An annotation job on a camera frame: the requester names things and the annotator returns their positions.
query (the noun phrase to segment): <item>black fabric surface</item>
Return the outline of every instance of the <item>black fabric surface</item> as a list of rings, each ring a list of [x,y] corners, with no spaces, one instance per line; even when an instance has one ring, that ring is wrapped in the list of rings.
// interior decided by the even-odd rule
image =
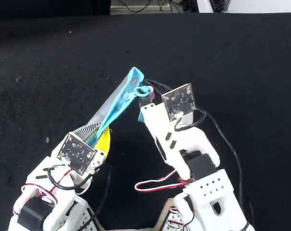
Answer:
[[[197,103],[238,152],[256,229],[291,231],[291,14],[0,22],[0,231],[26,176],[91,118],[132,66],[173,88],[193,84]],[[170,170],[137,116],[134,103],[112,124],[113,178],[99,216],[108,229],[154,226],[165,200],[181,191],[134,191],[136,182]],[[232,153],[209,120],[201,128],[237,192]],[[105,178],[85,195],[94,209]]]

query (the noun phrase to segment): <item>red and white wire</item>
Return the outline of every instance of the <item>red and white wire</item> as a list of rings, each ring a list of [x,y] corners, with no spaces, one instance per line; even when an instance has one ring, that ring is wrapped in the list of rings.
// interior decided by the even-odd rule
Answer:
[[[58,203],[57,198],[50,191],[41,187],[40,185],[34,183],[27,183],[21,187],[21,191],[24,192],[26,187],[35,187],[38,191],[43,192],[45,196],[47,196],[53,202],[53,205],[56,205]]]
[[[144,184],[165,181],[166,179],[168,179],[175,172],[176,172],[176,170],[173,170],[167,176],[162,177],[162,178],[160,178],[158,180],[146,180],[146,181],[139,182],[139,183],[135,184],[135,190],[137,190],[138,192],[142,192],[142,193],[145,193],[145,192],[146,193],[148,193],[148,192],[150,193],[150,192],[160,191],[160,190],[164,190],[164,189],[173,189],[173,188],[177,188],[177,187],[182,187],[182,186],[187,185],[188,183],[191,182],[191,180],[186,180],[186,181],[183,181],[181,183],[176,183],[176,184],[163,185],[163,186],[159,186],[159,187],[155,187],[155,188],[149,188],[149,189],[139,189],[139,186],[144,185]]]

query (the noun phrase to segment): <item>robotic hand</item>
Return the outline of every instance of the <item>robotic hand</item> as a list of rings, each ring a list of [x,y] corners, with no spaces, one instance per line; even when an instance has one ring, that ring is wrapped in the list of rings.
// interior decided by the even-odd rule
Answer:
[[[202,130],[195,127],[207,113],[195,106],[190,84],[167,89],[163,103],[155,105],[154,82],[141,86],[144,76],[133,68],[91,120],[68,133],[60,144],[27,177],[22,194],[13,206],[9,231],[101,231],[96,216],[106,199],[110,183],[95,211],[79,195],[87,191],[104,165],[110,145],[109,125],[140,97],[139,121],[149,129],[165,163],[172,171],[159,180],[135,185],[139,192],[185,187],[168,207],[160,231],[253,231],[233,194],[220,159]],[[193,111],[202,117],[193,123]],[[181,181],[168,186],[140,189],[149,182],[162,182],[177,172]]]

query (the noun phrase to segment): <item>wire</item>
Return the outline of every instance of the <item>wire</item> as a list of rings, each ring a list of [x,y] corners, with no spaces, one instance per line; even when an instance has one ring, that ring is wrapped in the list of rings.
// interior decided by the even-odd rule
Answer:
[[[221,131],[221,129],[219,128],[216,120],[214,119],[214,117],[207,112],[208,117],[212,120],[213,124],[215,125],[216,129],[218,130],[219,134],[221,135],[221,137],[224,139],[224,141],[226,142],[226,144],[229,146],[229,148],[231,149],[236,162],[237,162],[237,166],[238,166],[238,171],[239,171],[239,184],[238,184],[238,203],[241,207],[241,209],[244,211],[244,207],[243,207],[243,173],[242,173],[242,167],[241,167],[241,162],[240,159],[238,157],[238,154],[236,152],[236,150],[233,148],[233,146],[231,145],[231,143],[229,142],[229,140],[226,138],[226,136],[223,134],[223,132]]]
[[[58,184],[61,182],[61,180],[62,180],[65,176],[67,176],[68,174],[70,174],[72,171],[73,171],[72,169],[70,169],[69,171],[67,171],[67,172],[64,174],[64,176],[62,176],[62,178],[58,181]],[[56,187],[54,186],[54,187],[50,190],[50,192],[52,193],[55,189],[56,189]]]
[[[162,4],[159,3],[160,0],[157,0],[157,4],[159,5],[159,11],[163,12],[163,5],[165,4],[166,0],[164,0],[164,2]]]
[[[101,210],[104,206],[104,203],[106,201],[107,195],[108,195],[108,191],[109,191],[109,187],[110,187],[110,179],[111,179],[111,170],[109,170],[106,188],[105,188],[104,195],[103,195],[103,198],[101,200],[100,205],[98,206],[96,212],[90,217],[90,219],[86,223],[84,223],[77,231],[82,231],[84,228],[86,228],[97,217],[97,215],[101,212]]]
[[[183,223],[178,222],[176,220],[167,220],[167,222],[174,223],[174,224],[177,224],[177,225],[184,225]]]
[[[181,226],[179,226],[179,227],[175,227],[175,226],[173,226],[173,225],[171,225],[171,224],[168,224],[168,222],[166,222],[166,224],[170,227],[170,228],[173,228],[173,229],[175,229],[175,230],[178,230],[178,229],[181,229],[182,227],[183,227],[183,224],[181,225]]]
[[[22,187],[21,187],[21,191],[22,192],[24,192],[24,190],[25,190],[25,188],[27,187],[27,186],[34,186],[34,187],[36,187],[38,190],[41,190],[44,194],[46,194],[47,196],[50,196],[52,199],[52,201],[53,201],[53,205],[56,205],[57,203],[58,203],[58,200],[57,200],[57,198],[50,192],[50,191],[48,191],[47,189],[45,189],[45,188],[43,188],[43,187],[41,187],[40,185],[38,185],[38,184],[34,184],[34,183],[27,183],[27,184],[24,184]]]
[[[118,0],[118,1],[121,2],[122,5],[124,5],[124,6],[125,6],[125,7],[130,11],[130,12],[133,12],[133,13],[139,13],[139,12],[143,11],[146,7],[149,6],[152,0],[149,0],[149,1],[147,2],[147,4],[146,4],[143,8],[141,8],[140,10],[137,10],[137,11],[133,11],[131,8],[128,7],[128,5],[127,5],[126,3],[123,2],[122,0]]]
[[[191,219],[188,223],[186,223],[186,224],[182,227],[183,230],[184,230],[184,228],[186,228],[186,230],[188,230],[187,226],[188,226],[190,223],[193,222],[194,218],[195,218],[195,211],[193,210],[193,217],[192,217],[192,219]]]
[[[202,116],[199,118],[199,120],[197,120],[196,122],[190,124],[190,125],[187,125],[187,126],[184,126],[184,127],[180,127],[180,128],[177,128],[178,124],[180,123],[180,121],[182,120],[182,117],[178,119],[178,121],[175,123],[174,125],[174,130],[175,131],[184,131],[184,130],[187,130],[189,128],[192,128],[192,127],[197,127],[199,126],[204,120],[205,118],[207,117],[207,112],[204,111],[204,110],[201,110],[200,108],[197,108],[198,111],[200,111],[202,113]]]
[[[156,191],[160,191],[160,190],[164,190],[164,189],[173,189],[173,188],[178,188],[178,187],[182,187],[184,185],[187,185],[191,182],[191,180],[186,180],[183,181],[181,183],[176,183],[176,184],[169,184],[169,185],[164,185],[164,186],[159,186],[159,187],[155,187],[155,188],[149,188],[149,189],[139,189],[138,187],[144,184],[148,184],[148,183],[152,183],[152,182],[162,182],[165,181],[166,179],[168,179],[172,174],[174,174],[176,172],[176,170],[173,170],[172,172],[170,172],[167,176],[162,177],[158,180],[146,180],[146,181],[142,181],[139,182],[137,184],[135,184],[135,190],[141,193],[151,193],[151,192],[156,192]]]
[[[82,190],[82,192],[75,192],[76,195],[83,195],[89,189],[89,187],[91,186],[91,178],[89,178],[89,180],[90,181],[88,186],[84,190]]]
[[[197,110],[203,113],[203,115],[201,116],[201,118],[197,122],[192,123],[191,125],[188,125],[188,126],[185,126],[185,127],[177,128],[176,126],[180,123],[180,121],[182,119],[182,118],[180,118],[175,123],[174,130],[175,131],[187,130],[189,128],[199,126],[205,120],[206,117],[211,119],[211,121],[215,125],[217,131],[219,132],[221,137],[224,139],[224,141],[226,142],[226,144],[228,145],[228,147],[230,148],[230,150],[232,151],[232,153],[233,153],[233,155],[234,155],[234,157],[236,159],[237,166],[238,166],[238,171],[239,171],[238,203],[239,203],[241,209],[244,211],[244,207],[243,207],[243,173],[242,173],[241,162],[240,162],[240,159],[238,157],[238,154],[237,154],[236,150],[233,148],[233,146],[231,145],[231,143],[229,142],[229,140],[223,134],[222,130],[219,128],[219,126],[218,126],[216,120],[214,119],[214,117],[209,112],[207,112],[206,110],[202,109],[201,107],[197,107]]]
[[[178,6],[176,5],[176,3],[174,3],[174,1],[169,0],[169,2],[170,2],[171,4],[174,5],[174,7],[177,9],[177,11],[178,11],[179,13],[181,13],[181,11],[179,10],[179,8],[178,8]]]
[[[98,166],[98,167],[96,167],[95,169],[94,169],[94,174],[96,173],[96,170],[97,169],[100,169],[100,167],[103,165],[104,163],[102,163],[100,166]],[[56,182],[55,180],[54,180],[54,178],[52,177],[52,175],[51,175],[51,169],[50,168],[48,168],[47,169],[47,176],[48,176],[48,178],[49,178],[49,180],[50,180],[50,182],[55,186],[55,187],[57,187],[57,188],[59,188],[59,189],[62,189],[62,190],[75,190],[75,189],[77,189],[77,188],[80,188],[82,185],[84,185],[87,181],[88,181],[88,179],[90,178],[90,177],[92,177],[94,174],[89,174],[88,176],[86,176],[85,177],[85,179],[83,179],[83,181],[81,182],[81,183],[79,183],[79,184],[75,184],[74,186],[63,186],[63,185],[61,185],[61,184],[59,184],[58,182]]]

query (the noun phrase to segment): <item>yellow plastic item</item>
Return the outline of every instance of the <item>yellow plastic item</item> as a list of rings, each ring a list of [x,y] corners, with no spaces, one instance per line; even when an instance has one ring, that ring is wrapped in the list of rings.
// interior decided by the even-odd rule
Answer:
[[[110,149],[110,129],[107,127],[101,137],[99,138],[98,142],[95,145],[95,148],[102,150],[106,155],[104,157],[104,160],[108,156],[108,152]]]

